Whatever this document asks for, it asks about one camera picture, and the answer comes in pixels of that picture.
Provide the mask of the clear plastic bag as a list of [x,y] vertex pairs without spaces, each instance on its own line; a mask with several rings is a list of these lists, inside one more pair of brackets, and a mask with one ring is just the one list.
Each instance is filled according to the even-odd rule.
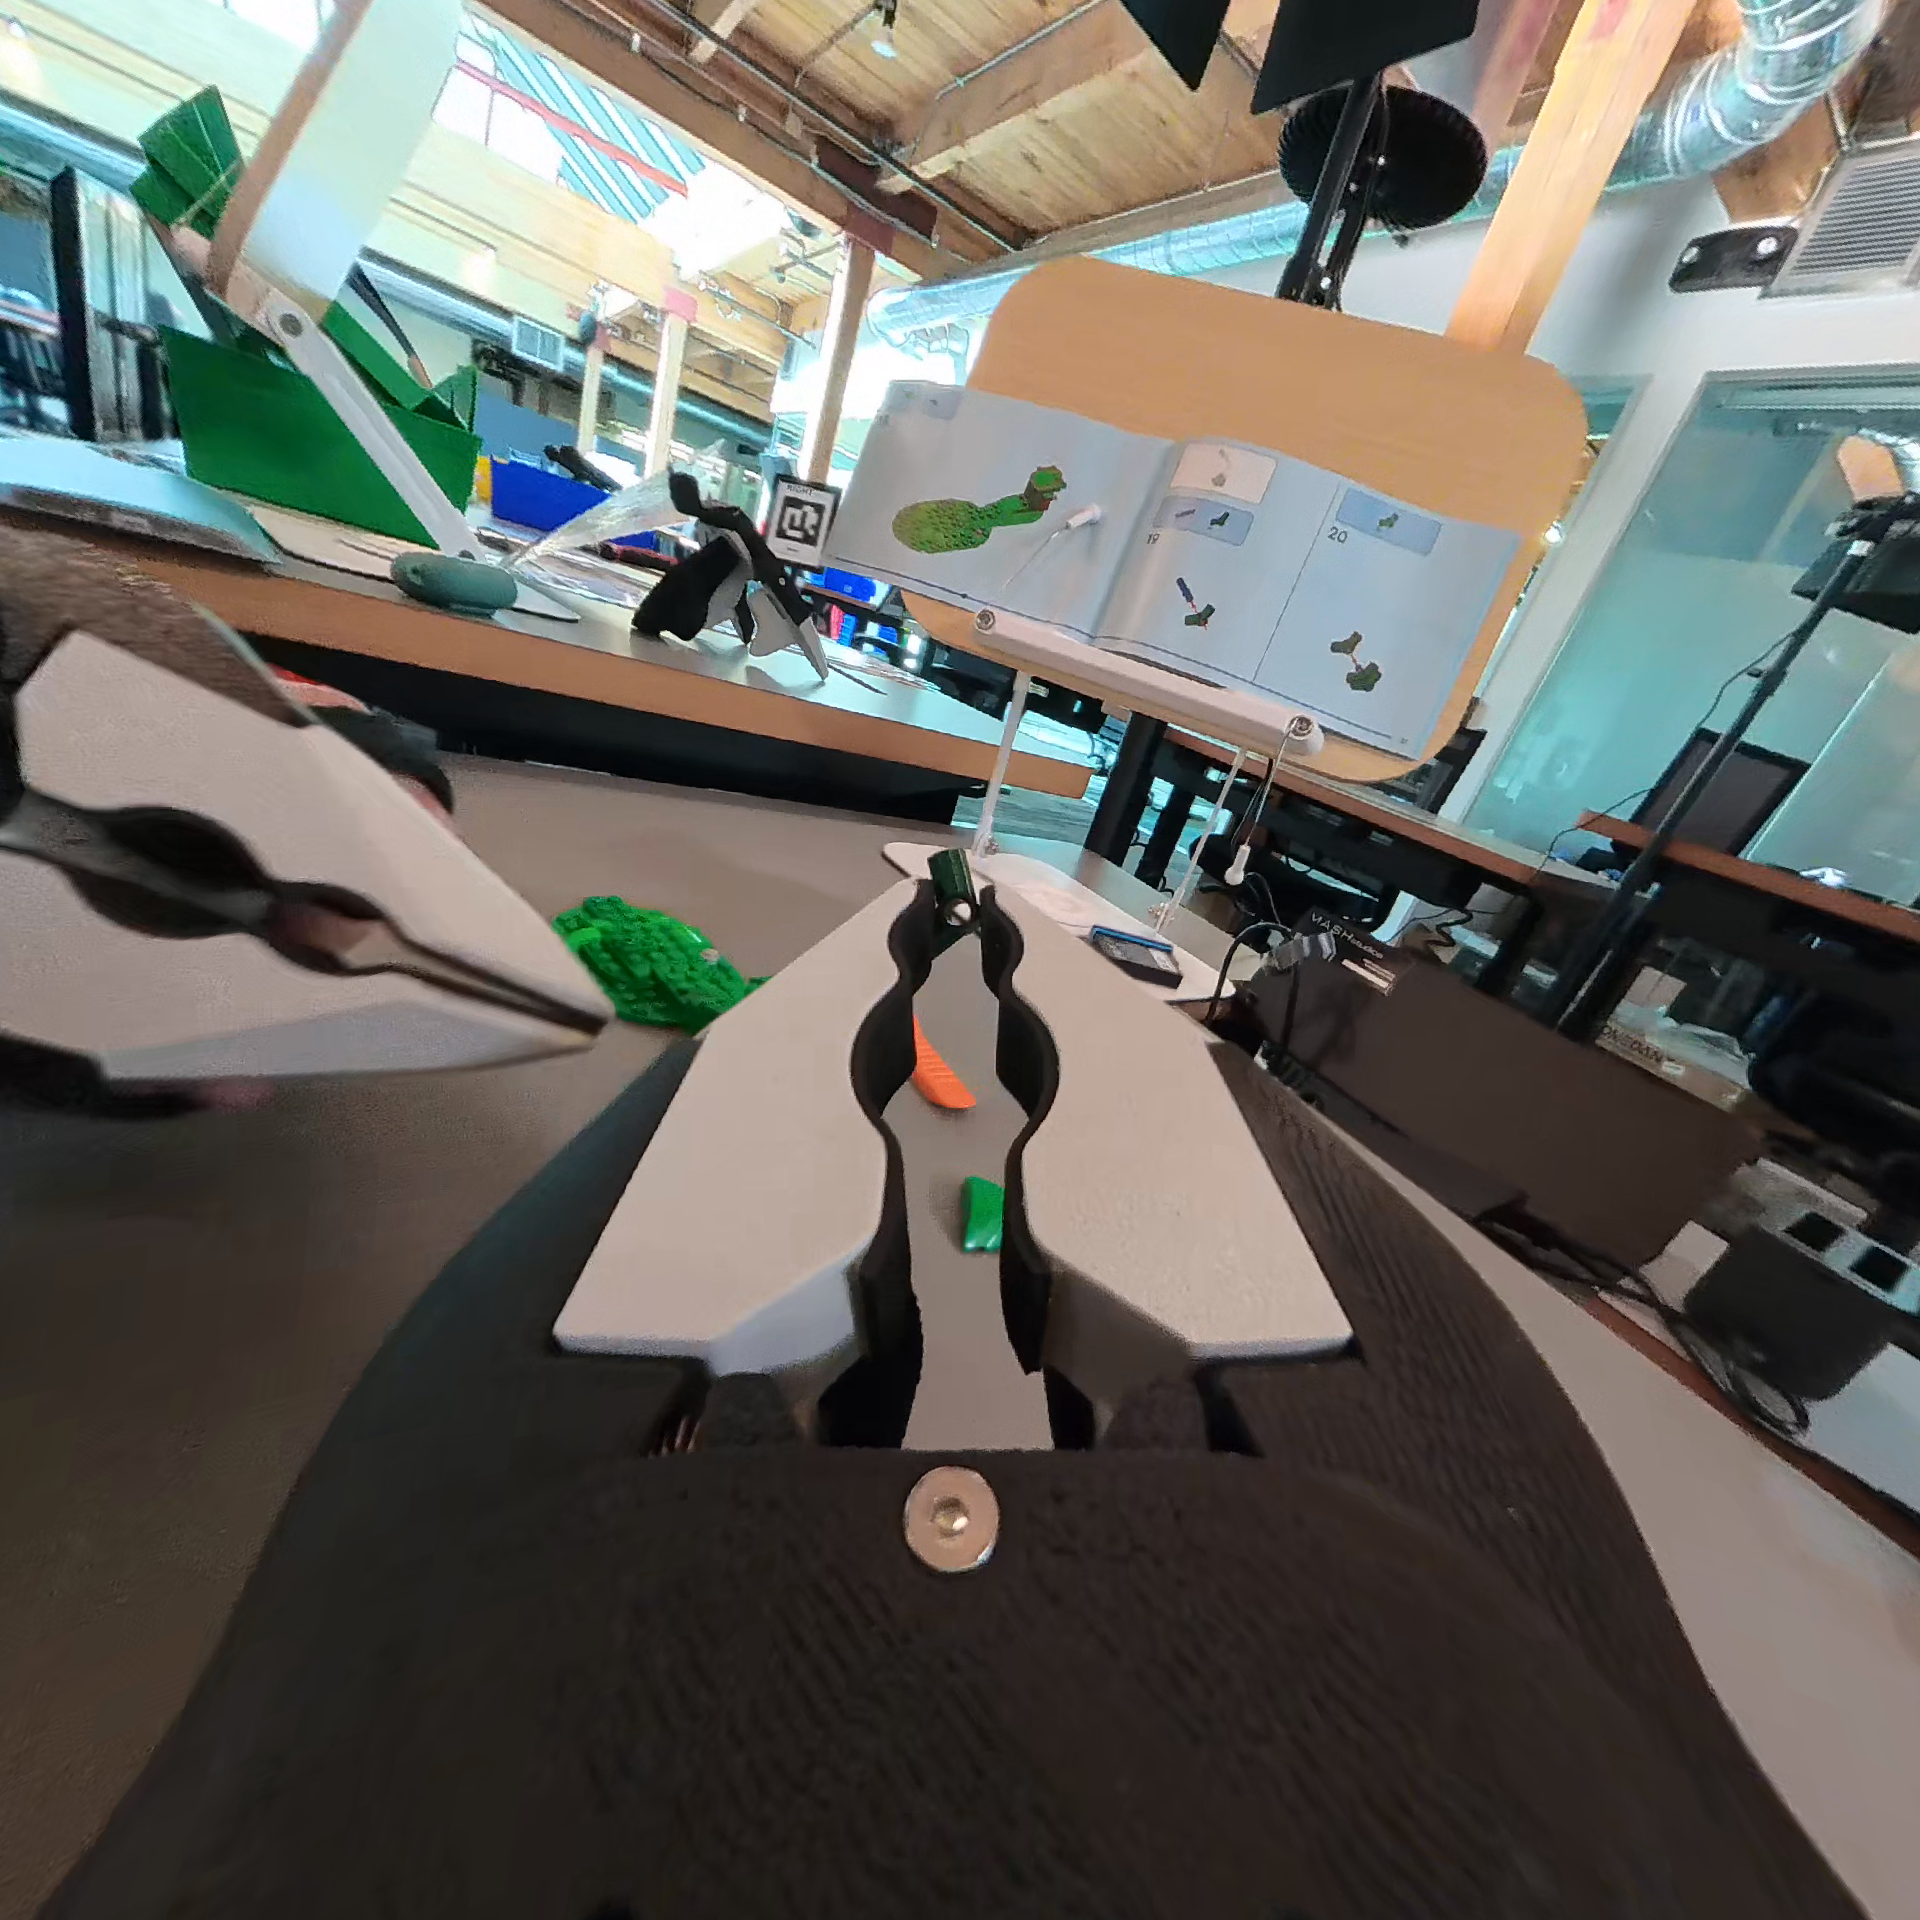
[[692,522],[701,505],[700,477],[688,469],[665,469],[631,487],[600,497],[596,505],[565,519],[558,529],[522,544],[503,567],[522,573],[567,553],[584,553]]

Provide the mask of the green brick model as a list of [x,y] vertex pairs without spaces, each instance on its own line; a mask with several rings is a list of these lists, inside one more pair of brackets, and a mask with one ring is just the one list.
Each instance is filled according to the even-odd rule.
[[700,929],[621,896],[590,896],[551,927],[625,1024],[700,1035],[766,984]]

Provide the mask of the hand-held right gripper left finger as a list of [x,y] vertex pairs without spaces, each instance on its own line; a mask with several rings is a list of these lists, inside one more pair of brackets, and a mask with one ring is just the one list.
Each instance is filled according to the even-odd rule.
[[885,1113],[935,900],[900,881],[700,1035],[552,1325],[565,1353],[767,1377],[832,1447],[905,1440],[922,1333]]

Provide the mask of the white wall vent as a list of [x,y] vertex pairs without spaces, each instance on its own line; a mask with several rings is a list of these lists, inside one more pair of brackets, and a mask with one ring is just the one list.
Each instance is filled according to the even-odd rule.
[[1766,300],[1874,297],[1918,283],[1918,136],[1844,152],[1814,193]]

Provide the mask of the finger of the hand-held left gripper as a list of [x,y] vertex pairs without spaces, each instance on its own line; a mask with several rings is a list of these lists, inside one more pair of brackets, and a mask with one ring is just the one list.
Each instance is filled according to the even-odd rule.
[[454,849],[488,871],[314,713],[271,721],[79,632],[38,660],[10,722],[4,852],[53,863],[132,929],[264,927],[300,883],[381,888]]
[[452,1072],[586,1049],[613,1005],[561,937],[461,849],[381,888],[306,884],[268,924],[173,935],[4,852],[4,1040],[111,1083]]

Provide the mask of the wooden pillar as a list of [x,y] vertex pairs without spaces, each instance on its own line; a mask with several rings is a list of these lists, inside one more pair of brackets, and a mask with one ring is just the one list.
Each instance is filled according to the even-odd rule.
[[1447,337],[1525,353],[1658,85],[1692,3],[1585,3],[1456,297]]

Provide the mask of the black wall light fixture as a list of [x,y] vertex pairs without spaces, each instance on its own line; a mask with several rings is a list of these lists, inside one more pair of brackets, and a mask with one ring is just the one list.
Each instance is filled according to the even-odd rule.
[[1671,268],[1668,292],[1764,290],[1796,245],[1796,224],[1741,224],[1686,241]]

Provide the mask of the black equipment case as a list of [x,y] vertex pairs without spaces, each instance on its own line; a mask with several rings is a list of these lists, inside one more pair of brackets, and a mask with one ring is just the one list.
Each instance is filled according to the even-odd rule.
[[1625,1266],[1762,1154],[1749,1122],[1407,955],[1305,959],[1237,1009],[1300,1098],[1453,1213]]

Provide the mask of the wood-edged office desk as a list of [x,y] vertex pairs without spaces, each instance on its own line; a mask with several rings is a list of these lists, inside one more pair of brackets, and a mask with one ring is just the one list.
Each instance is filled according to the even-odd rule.
[[4,525],[148,571],[269,664],[418,722],[447,752],[929,826],[984,788],[999,754],[1000,727],[936,691],[645,640],[606,608],[568,628],[465,617],[300,561],[253,567],[10,508]]

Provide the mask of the black studio light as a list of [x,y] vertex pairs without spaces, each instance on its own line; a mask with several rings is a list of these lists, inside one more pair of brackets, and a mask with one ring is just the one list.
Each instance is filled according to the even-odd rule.
[[1162,232],[1098,259],[1200,280],[1278,261],[1278,297],[1338,308],[1343,280],[1372,232],[1406,239],[1448,224],[1487,180],[1474,120],[1397,83],[1394,71],[1476,31],[1464,5],[1278,5],[1254,83],[1254,112],[1280,111],[1285,201],[1221,221]]

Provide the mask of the teal rounded object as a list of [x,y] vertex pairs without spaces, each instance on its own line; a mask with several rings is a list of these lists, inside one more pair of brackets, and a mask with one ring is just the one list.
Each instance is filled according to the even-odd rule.
[[519,603],[519,583],[508,569],[444,552],[401,552],[389,576],[401,596],[444,612],[492,617]]

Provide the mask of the black computer monitor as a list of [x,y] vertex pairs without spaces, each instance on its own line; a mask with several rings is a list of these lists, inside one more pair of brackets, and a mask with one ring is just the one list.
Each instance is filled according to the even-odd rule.
[[79,442],[153,435],[148,227],[106,183],[66,164],[47,186],[64,408]]

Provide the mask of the white book stand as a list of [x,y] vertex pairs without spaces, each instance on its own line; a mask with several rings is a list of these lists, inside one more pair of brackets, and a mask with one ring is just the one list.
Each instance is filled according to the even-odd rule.
[[574,624],[576,605],[488,561],[463,509],[324,329],[431,121],[461,15],[450,3],[335,5],[239,168],[212,236],[178,221],[167,245],[182,276],[286,353],[461,586],[504,587],[508,610]]

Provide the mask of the black tripod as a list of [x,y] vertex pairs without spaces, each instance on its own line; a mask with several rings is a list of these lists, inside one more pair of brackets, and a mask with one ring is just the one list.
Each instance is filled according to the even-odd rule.
[[1543,1020],[1554,1034],[1569,1040],[1585,1040],[1598,1032],[1605,1020],[1599,988],[1609,976],[1621,972],[1630,947],[1640,935],[1640,927],[1647,920],[1647,900],[1658,884],[1658,869],[1668,847],[1686,823],[1692,807],[1709,792],[1721,765],[1744,743],[1745,731],[1764,707],[1786,684],[1792,667],[1808,650],[1820,624],[1833,610],[1842,610],[1872,617],[1895,632],[1898,628],[1898,621],[1869,612],[1864,602],[1869,596],[1889,596],[1902,605],[1916,602],[1916,592],[1881,591],[1876,586],[1882,571],[1897,569],[1885,555],[1898,557],[1905,553],[1909,557],[1902,564],[1916,569],[1916,515],[1918,497],[1905,491],[1902,497],[1866,499],[1834,522],[1830,546],[1814,567],[1816,592],[1809,596],[1808,612],[1766,651],[1760,669],[1751,674],[1754,687],[1744,698],[1744,704],[1719,731],[1706,756],[1654,817],[1640,850],[1623,871],[1612,904],[1581,935],[1559,970],[1552,997],[1543,1005]]

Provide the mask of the green cardboard box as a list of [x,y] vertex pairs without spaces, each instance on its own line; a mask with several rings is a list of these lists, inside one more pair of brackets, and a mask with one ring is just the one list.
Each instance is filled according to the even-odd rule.
[[[465,509],[482,455],[470,432],[472,372],[424,387],[340,304],[326,312],[324,335],[450,508]],[[220,343],[159,328],[158,339],[192,481],[373,535],[424,541],[418,517],[322,392],[258,335],[244,329],[232,343]]]
[[201,87],[173,105],[140,132],[136,149],[130,199],[159,227],[210,241],[247,170],[221,91]]

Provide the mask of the unused hand-held gripper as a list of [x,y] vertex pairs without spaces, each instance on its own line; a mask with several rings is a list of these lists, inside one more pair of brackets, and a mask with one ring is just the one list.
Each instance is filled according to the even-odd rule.
[[692,519],[703,541],[665,569],[634,608],[631,632],[646,640],[694,643],[706,628],[730,624],[751,656],[792,651],[826,682],[829,664],[809,602],[756,522],[726,501],[706,499],[688,472],[666,469],[663,485],[671,509]]

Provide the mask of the wooden office desk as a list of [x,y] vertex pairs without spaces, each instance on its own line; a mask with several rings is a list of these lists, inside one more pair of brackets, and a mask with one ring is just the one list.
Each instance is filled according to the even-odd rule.
[[1706,873],[1749,895],[1801,906],[1830,920],[1889,933],[1898,940],[1916,943],[1918,937],[1916,908],[1885,904],[1793,871],[1770,869],[1762,863],[1703,849],[1700,844],[1692,844],[1686,839],[1663,841],[1658,865],[1665,869]]

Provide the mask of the black battery charger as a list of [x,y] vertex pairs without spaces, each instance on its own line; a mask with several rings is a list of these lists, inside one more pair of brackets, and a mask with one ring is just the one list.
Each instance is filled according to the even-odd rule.
[[1918,1356],[1918,1226],[1816,1212],[1738,1231],[1686,1289],[1681,1314],[1749,1377],[1798,1401],[1828,1401],[1898,1352]]

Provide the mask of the instruction booklet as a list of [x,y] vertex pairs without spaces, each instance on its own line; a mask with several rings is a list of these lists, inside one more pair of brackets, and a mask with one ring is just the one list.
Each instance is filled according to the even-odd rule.
[[1520,537],[1233,440],[893,385],[829,563],[969,612],[1022,665],[1418,760]]

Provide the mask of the wooden book stand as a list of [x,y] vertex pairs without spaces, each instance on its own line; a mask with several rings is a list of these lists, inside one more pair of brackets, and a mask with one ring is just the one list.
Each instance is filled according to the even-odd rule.
[[1087,256],[1009,289],[967,392],[1162,442],[1229,428],[1520,540],[1426,743],[1390,754],[1329,737],[1319,754],[1281,762],[1319,785],[1378,787],[1448,743],[1592,464],[1584,400],[1541,360]]

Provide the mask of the blue storage bin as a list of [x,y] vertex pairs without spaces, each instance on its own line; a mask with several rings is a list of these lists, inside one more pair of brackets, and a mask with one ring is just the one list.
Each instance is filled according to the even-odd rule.
[[576,522],[608,499],[602,489],[542,464],[492,455],[487,469],[492,519],[540,535]]

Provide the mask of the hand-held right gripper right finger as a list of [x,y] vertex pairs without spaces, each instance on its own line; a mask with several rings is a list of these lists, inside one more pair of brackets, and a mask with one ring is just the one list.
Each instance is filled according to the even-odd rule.
[[1352,1348],[1305,1228],[1205,1028],[993,884],[978,908],[1004,1168],[999,1301],[1049,1437],[1087,1450],[1128,1395]]

